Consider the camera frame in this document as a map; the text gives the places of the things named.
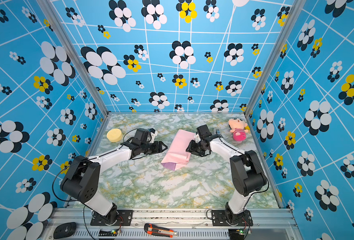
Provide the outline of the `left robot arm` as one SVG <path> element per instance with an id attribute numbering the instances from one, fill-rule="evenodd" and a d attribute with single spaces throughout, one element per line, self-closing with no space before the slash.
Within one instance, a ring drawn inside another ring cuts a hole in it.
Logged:
<path id="1" fill-rule="evenodd" d="M 157 134 L 155 129 L 140 128 L 136 130 L 133 137 L 113 150 L 97 156 L 76 157 L 68 168 L 60 189 L 93 210 L 103 219 L 104 224 L 114 224 L 119 218 L 117 205 L 100 192 L 100 175 L 121 162 L 134 160 L 141 154 L 148 156 L 167 150 L 166 144 L 155 141 Z"/>

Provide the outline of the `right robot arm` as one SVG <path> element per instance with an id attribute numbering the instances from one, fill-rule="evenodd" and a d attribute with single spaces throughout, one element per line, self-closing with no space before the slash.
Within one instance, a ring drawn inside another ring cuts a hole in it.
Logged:
<path id="1" fill-rule="evenodd" d="M 263 186 L 269 186 L 257 153 L 237 149 L 227 143 L 222 135 L 212 134 L 207 125 L 197 128 L 195 138 L 190 141 L 186 151 L 199 157 L 216 153 L 230 163 L 235 191 L 226 203 L 225 218 L 228 225 L 245 223 L 251 227 L 253 221 L 246 206 L 254 194 L 263 192 Z"/>

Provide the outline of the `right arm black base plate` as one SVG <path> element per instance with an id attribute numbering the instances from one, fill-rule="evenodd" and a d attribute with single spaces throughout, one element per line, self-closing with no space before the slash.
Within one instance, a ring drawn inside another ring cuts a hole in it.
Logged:
<path id="1" fill-rule="evenodd" d="M 214 227 L 252 227 L 253 220 L 251 212 L 245 210 L 240 214 L 233 214 L 228 210 L 212 210 L 212 224 Z"/>

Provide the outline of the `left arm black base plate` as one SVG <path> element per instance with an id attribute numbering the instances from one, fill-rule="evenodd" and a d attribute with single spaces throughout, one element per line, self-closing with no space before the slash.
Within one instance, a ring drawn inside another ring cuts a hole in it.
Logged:
<path id="1" fill-rule="evenodd" d="M 93 212 L 91 226 L 130 226 L 133 210 L 113 210 L 107 216 Z"/>

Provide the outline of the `purple wrapping paper sheet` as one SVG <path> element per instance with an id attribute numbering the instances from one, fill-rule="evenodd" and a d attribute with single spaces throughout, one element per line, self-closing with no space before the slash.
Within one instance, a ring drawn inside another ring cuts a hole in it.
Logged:
<path id="1" fill-rule="evenodd" d="M 191 140 L 194 139 L 195 133 L 185 130 L 178 130 L 171 146 L 168 148 L 167 154 L 161 162 L 162 166 L 172 171 L 185 167 L 191 157 L 191 153 L 187 152 L 186 149 Z"/>

